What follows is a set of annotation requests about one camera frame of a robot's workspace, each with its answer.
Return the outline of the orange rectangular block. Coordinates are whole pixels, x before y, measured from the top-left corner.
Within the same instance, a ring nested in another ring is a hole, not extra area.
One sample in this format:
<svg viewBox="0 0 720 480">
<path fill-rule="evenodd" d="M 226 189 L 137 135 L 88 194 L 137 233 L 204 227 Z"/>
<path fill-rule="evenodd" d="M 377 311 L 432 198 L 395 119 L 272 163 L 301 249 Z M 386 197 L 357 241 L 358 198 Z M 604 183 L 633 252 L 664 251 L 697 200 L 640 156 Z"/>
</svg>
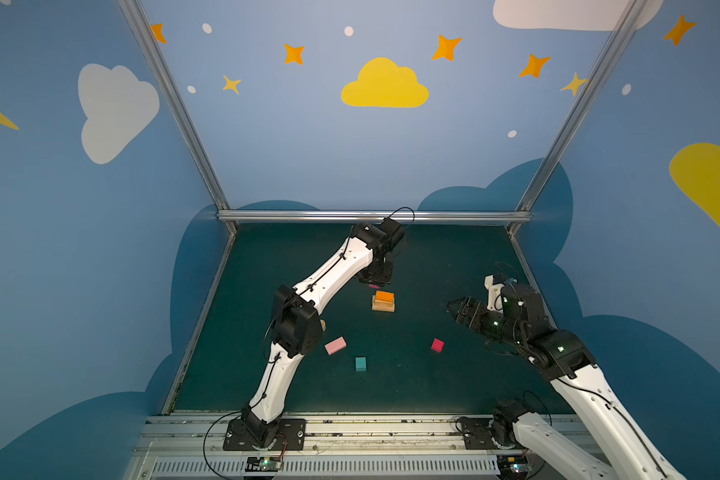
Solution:
<svg viewBox="0 0 720 480">
<path fill-rule="evenodd" d="M 374 301 L 379 303 L 393 304 L 395 302 L 395 297 L 394 294 L 390 292 L 376 291 L 374 295 Z"/>
</svg>

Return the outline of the natural wood block diagonal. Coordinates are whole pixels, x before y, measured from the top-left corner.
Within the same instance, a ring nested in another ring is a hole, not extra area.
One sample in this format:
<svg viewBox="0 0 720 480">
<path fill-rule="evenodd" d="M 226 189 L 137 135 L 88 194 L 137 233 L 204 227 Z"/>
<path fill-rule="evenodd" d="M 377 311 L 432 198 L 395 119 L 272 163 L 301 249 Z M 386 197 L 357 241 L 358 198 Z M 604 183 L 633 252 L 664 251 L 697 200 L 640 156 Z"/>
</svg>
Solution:
<svg viewBox="0 0 720 480">
<path fill-rule="evenodd" d="M 394 312 L 395 311 L 395 303 L 394 302 L 380 302 L 377 300 L 373 300 L 372 301 L 372 310 L 379 311 L 379 312 Z"/>
</svg>

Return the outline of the pink rectangular block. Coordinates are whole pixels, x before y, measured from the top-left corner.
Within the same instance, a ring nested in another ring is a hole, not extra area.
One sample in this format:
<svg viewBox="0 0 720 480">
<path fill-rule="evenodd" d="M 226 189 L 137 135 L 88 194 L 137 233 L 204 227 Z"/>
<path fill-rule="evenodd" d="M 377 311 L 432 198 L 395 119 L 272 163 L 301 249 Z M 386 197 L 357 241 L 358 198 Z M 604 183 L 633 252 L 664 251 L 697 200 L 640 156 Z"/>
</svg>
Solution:
<svg viewBox="0 0 720 480">
<path fill-rule="evenodd" d="M 343 337 L 339 337 L 325 344 L 325 350 L 328 355 L 333 355 L 347 347 L 347 342 Z"/>
</svg>

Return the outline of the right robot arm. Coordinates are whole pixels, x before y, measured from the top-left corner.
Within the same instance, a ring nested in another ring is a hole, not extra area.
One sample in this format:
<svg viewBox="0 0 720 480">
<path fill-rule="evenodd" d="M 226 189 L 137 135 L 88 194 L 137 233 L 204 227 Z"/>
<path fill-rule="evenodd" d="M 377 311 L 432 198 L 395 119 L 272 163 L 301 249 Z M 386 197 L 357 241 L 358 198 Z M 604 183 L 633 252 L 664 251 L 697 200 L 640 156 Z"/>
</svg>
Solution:
<svg viewBox="0 0 720 480">
<path fill-rule="evenodd" d="M 456 323 L 509 345 L 566 401 L 600 447 L 599 460 L 559 433 L 524 400 L 494 410 L 486 422 L 491 444 L 539 456 L 567 479 L 680 479 L 682 473 L 651 442 L 618 399 L 583 341 L 554 327 L 543 299 L 529 285 L 488 279 L 487 299 L 447 305 Z"/>
</svg>

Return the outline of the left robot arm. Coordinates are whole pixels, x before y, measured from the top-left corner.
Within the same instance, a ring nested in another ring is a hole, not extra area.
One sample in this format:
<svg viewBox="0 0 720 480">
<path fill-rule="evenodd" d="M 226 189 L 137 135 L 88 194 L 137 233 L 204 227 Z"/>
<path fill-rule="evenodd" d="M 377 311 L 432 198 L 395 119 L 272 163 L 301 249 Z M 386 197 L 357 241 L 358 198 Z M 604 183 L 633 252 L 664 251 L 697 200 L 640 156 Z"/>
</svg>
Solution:
<svg viewBox="0 0 720 480">
<path fill-rule="evenodd" d="M 362 222 L 351 228 L 340 248 L 310 276 L 292 287 L 278 287 L 267 365 L 255 394 L 240 413 L 254 447 L 263 449 L 275 441 L 296 370 L 322 339 L 321 314 L 330 300 L 354 278 L 366 284 L 387 284 L 393 268 L 388 255 L 403 237 L 404 228 L 390 219 L 378 226 Z"/>
</svg>

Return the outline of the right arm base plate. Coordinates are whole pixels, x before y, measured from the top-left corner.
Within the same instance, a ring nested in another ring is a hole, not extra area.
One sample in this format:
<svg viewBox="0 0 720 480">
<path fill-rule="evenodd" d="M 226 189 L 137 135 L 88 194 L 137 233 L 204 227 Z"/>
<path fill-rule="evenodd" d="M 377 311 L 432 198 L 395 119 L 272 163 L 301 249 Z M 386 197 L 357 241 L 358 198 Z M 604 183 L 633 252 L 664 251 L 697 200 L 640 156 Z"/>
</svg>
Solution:
<svg viewBox="0 0 720 480">
<path fill-rule="evenodd" d="M 502 449 L 499 434 L 502 423 L 493 417 L 459 417 L 455 426 L 461 434 L 466 450 Z"/>
</svg>

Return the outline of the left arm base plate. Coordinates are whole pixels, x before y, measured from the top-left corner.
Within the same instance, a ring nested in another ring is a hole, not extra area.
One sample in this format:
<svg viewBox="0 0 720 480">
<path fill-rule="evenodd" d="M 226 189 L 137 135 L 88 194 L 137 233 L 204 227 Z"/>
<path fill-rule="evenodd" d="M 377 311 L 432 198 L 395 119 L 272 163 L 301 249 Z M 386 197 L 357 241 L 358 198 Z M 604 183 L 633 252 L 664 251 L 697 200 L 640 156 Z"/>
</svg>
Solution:
<svg viewBox="0 0 720 480">
<path fill-rule="evenodd" d="M 224 451 L 301 451 L 304 448 L 306 420 L 281 419 L 265 426 L 249 425 L 235 418 L 229 422 L 223 441 Z"/>
</svg>

